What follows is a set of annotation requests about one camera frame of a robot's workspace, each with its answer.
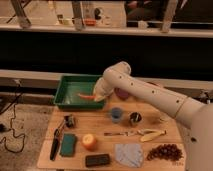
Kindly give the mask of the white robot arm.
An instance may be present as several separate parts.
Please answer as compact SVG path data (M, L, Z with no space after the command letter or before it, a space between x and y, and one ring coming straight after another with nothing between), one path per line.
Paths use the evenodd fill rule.
M187 171L213 171L213 103L133 78L130 65L124 61L104 70L93 89L95 100L107 98L115 88L144 100L190 130Z

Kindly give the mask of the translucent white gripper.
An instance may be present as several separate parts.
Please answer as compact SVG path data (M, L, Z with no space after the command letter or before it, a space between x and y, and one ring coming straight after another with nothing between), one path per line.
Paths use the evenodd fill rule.
M109 84L103 78L99 78L93 88L94 101L100 102L104 100L109 94Z

